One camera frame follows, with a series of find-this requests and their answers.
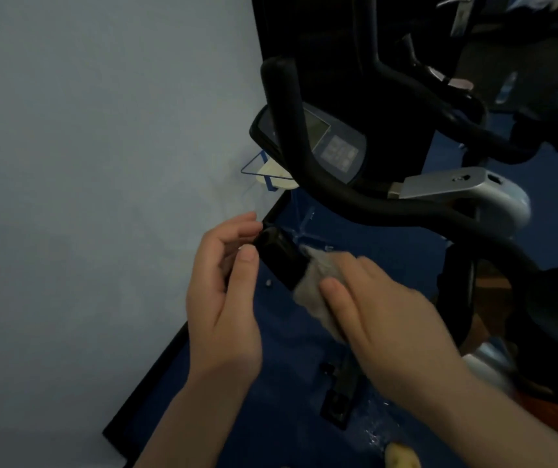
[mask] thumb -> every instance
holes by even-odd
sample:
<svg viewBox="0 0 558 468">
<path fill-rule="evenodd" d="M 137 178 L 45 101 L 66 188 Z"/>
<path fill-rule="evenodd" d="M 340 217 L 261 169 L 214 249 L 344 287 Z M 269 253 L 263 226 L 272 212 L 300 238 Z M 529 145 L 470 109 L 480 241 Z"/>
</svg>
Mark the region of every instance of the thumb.
<svg viewBox="0 0 558 468">
<path fill-rule="evenodd" d="M 326 278 L 320 283 L 320 292 L 331 308 L 339 325 L 352 345 L 361 340 L 363 330 L 359 311 L 350 292 L 335 278 Z"/>
<path fill-rule="evenodd" d="M 260 256 L 257 249 L 252 244 L 245 244 L 236 255 L 223 312 L 253 315 L 253 295 L 259 268 Z"/>
</svg>

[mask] display screen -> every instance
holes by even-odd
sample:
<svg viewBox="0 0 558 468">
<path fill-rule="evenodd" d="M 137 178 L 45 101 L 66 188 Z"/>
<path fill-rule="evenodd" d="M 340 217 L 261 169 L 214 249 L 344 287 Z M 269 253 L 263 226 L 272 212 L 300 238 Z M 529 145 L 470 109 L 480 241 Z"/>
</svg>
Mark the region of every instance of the display screen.
<svg viewBox="0 0 558 468">
<path fill-rule="evenodd" d="M 318 142 L 322 139 L 325 133 L 329 131 L 328 123 L 322 121 L 319 117 L 315 116 L 313 113 L 303 109 L 305 112 L 305 125 L 307 126 L 307 136 L 310 139 L 310 148 L 316 147 Z"/>
</svg>

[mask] hand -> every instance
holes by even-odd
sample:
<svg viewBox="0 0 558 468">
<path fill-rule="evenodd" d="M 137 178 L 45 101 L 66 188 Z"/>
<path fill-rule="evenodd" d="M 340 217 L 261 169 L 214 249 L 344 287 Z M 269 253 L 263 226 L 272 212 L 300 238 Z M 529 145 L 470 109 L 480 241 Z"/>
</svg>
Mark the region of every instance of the hand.
<svg viewBox="0 0 558 468">
<path fill-rule="evenodd" d="M 320 290 L 361 368 L 386 398 L 414 410 L 422 391 L 470 375 L 435 307 L 393 281 L 370 259 L 335 253 L 348 288 L 327 278 Z"/>
<path fill-rule="evenodd" d="M 232 218 L 201 240 L 186 295 L 189 381 L 224 372 L 251 385 L 260 372 L 261 337 L 253 316 L 260 259 L 250 243 L 262 224 L 255 217 L 249 212 Z"/>
</svg>

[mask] yellow object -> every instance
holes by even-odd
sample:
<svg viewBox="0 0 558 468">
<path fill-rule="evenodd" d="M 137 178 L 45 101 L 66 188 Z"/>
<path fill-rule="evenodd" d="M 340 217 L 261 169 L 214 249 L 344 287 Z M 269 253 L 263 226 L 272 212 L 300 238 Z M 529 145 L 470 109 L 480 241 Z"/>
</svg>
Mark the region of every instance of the yellow object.
<svg viewBox="0 0 558 468">
<path fill-rule="evenodd" d="M 422 465 L 413 448 L 390 443 L 385 448 L 385 468 L 422 468 Z"/>
</svg>

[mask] right hand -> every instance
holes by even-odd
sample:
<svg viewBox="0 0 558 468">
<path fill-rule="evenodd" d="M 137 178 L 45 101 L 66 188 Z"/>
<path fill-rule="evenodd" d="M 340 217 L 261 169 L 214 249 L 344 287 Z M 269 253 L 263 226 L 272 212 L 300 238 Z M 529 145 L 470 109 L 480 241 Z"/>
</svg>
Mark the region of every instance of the right hand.
<svg viewBox="0 0 558 468">
<path fill-rule="evenodd" d="M 362 370 L 384 397 L 413 411 L 416 398 L 463 384 L 470 372 L 420 292 L 395 282 L 365 257 L 334 253 L 333 261 L 348 288 L 326 278 L 320 290 Z"/>
</svg>

